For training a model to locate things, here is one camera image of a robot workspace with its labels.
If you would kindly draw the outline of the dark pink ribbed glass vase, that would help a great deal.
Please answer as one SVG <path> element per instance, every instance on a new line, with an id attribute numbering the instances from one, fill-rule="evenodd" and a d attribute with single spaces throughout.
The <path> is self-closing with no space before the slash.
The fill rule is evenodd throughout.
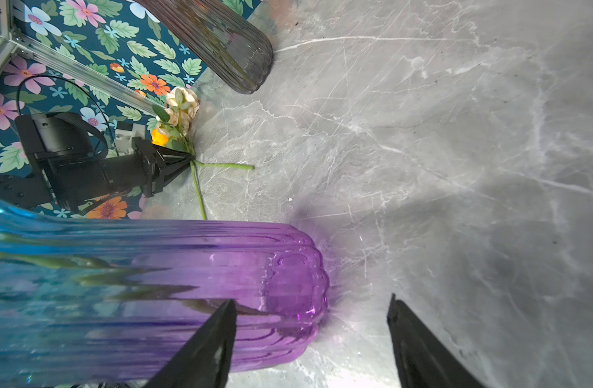
<path id="1" fill-rule="evenodd" d="M 249 95 L 269 76 L 274 52 L 267 36 L 221 1 L 141 1 L 229 87 Z"/>

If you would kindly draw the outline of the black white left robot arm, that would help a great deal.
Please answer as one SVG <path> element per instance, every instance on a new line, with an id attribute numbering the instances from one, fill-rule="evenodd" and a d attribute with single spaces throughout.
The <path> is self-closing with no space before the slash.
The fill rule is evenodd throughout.
<path id="1" fill-rule="evenodd" d="M 76 113 L 18 116 L 15 128 L 31 166 L 26 178 L 0 175 L 0 199 L 23 209 L 56 201 L 77 212 L 88 200 L 141 189 L 161 192 L 191 164 L 190 153 L 133 137 L 129 155 L 107 157 L 92 141 L 107 139 Z"/>

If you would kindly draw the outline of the purple blue ribbed glass vase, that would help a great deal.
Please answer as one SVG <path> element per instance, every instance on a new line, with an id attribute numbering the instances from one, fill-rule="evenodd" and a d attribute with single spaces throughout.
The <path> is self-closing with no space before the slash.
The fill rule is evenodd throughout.
<path id="1" fill-rule="evenodd" d="M 234 372 L 296 360 L 329 276 L 293 226 L 55 218 L 0 200 L 0 387 L 151 378 L 227 301 Z"/>

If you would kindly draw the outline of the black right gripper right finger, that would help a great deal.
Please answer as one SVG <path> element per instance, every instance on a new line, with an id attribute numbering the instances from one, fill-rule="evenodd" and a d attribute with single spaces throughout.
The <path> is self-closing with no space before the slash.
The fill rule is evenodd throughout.
<path id="1" fill-rule="evenodd" d="M 484 388 L 406 302 L 395 295 L 390 299 L 387 324 L 402 387 Z"/>

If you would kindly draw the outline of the cream peony flower stem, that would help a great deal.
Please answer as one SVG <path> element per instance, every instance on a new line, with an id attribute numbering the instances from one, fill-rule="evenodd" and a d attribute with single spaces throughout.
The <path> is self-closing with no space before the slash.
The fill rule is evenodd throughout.
<path id="1" fill-rule="evenodd" d="M 169 136 L 181 134 L 191 143 L 191 140 L 189 139 L 189 132 L 191 130 L 192 122 L 199 110 L 199 98 L 195 92 L 190 89 L 186 89 L 185 87 L 175 87 L 172 92 L 166 94 L 165 104 L 162 106 L 154 105 L 153 110 L 156 119 L 156 125 L 154 128 L 158 126 L 159 129 L 165 130 Z M 204 221 L 207 221 L 208 217 L 204 206 L 202 192 L 199 186 L 197 167 L 193 163 L 193 158 L 196 157 L 196 152 L 191 156 L 192 161 L 189 163 L 191 169 L 191 178 L 198 200 L 199 211 L 201 218 Z"/>

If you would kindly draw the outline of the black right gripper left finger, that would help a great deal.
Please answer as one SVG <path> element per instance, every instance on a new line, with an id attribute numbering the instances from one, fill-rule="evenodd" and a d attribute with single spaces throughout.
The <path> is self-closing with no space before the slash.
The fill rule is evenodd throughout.
<path id="1" fill-rule="evenodd" d="M 224 302 L 145 388 L 224 388 L 237 331 L 235 301 Z"/>

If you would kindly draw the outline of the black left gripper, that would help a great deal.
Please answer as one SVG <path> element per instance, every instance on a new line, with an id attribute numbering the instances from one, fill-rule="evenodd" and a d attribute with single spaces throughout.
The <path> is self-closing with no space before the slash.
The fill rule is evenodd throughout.
<path id="1" fill-rule="evenodd" d="M 130 155 L 107 157 L 93 139 L 102 132 L 73 113 L 23 115 L 15 128 L 32 175 L 15 183 L 15 205 L 26 209 L 56 200 L 70 211 L 89 199 L 141 189 L 146 197 L 161 192 L 189 166 L 189 153 L 133 139 Z"/>

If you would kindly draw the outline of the orange yellow artificial rose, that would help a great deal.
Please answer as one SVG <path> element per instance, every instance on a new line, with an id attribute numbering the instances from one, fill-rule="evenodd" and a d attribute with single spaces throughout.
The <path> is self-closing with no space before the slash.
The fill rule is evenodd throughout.
<path id="1" fill-rule="evenodd" d="M 157 146 L 163 146 L 176 150 L 178 147 L 182 148 L 184 152 L 194 155 L 195 151 L 193 145 L 186 140 L 181 134 L 169 136 L 167 132 L 159 127 L 152 130 L 152 143 Z M 253 171 L 254 166 L 241 163 L 202 163 L 196 158 L 193 158 L 193 163 L 196 167 L 217 167 L 217 168 L 234 168 L 245 171 Z"/>

